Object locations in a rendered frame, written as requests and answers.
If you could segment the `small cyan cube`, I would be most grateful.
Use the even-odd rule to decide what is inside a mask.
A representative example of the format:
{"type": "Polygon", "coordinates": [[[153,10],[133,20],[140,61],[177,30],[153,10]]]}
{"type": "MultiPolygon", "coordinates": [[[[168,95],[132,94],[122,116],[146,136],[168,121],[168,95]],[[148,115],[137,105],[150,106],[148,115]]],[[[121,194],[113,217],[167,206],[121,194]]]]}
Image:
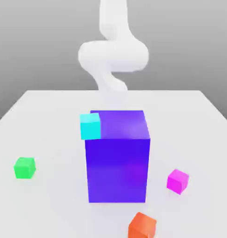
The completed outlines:
{"type": "Polygon", "coordinates": [[[98,113],[80,115],[80,137],[82,140],[101,138],[100,116],[98,113]]]}

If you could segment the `small orange cube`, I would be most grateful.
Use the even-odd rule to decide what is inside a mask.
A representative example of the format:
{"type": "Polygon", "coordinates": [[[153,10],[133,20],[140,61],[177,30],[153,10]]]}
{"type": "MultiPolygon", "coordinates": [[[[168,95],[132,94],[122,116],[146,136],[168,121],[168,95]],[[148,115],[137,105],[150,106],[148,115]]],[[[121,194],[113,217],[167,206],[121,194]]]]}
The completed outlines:
{"type": "Polygon", "coordinates": [[[138,212],[128,226],[128,238],[154,238],[157,221],[138,212]]]}

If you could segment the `small green cube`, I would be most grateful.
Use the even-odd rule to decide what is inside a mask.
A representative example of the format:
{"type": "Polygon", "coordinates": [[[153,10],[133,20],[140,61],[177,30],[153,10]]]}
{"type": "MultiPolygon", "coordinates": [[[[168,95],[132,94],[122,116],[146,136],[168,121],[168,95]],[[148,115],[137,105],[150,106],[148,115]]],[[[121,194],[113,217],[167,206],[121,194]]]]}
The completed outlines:
{"type": "Polygon", "coordinates": [[[31,179],[36,171],[35,160],[30,157],[19,157],[13,168],[17,179],[31,179]]]}

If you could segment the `small magenta cube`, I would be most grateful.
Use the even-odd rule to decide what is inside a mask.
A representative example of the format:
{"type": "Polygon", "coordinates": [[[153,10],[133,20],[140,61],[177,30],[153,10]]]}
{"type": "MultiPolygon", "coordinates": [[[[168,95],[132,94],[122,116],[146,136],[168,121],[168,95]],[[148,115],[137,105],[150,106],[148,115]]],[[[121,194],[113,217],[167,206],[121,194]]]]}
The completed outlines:
{"type": "Polygon", "coordinates": [[[188,185],[189,175],[174,169],[167,178],[167,188],[181,195],[188,185]]]}

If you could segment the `large purple box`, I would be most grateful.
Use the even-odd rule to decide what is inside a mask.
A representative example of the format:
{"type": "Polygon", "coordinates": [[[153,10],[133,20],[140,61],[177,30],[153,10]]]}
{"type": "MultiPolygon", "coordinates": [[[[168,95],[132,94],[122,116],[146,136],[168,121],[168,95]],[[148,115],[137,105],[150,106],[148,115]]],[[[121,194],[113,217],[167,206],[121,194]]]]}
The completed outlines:
{"type": "Polygon", "coordinates": [[[90,203],[144,203],[151,138],[142,110],[97,110],[101,138],[85,141],[90,203]]]}

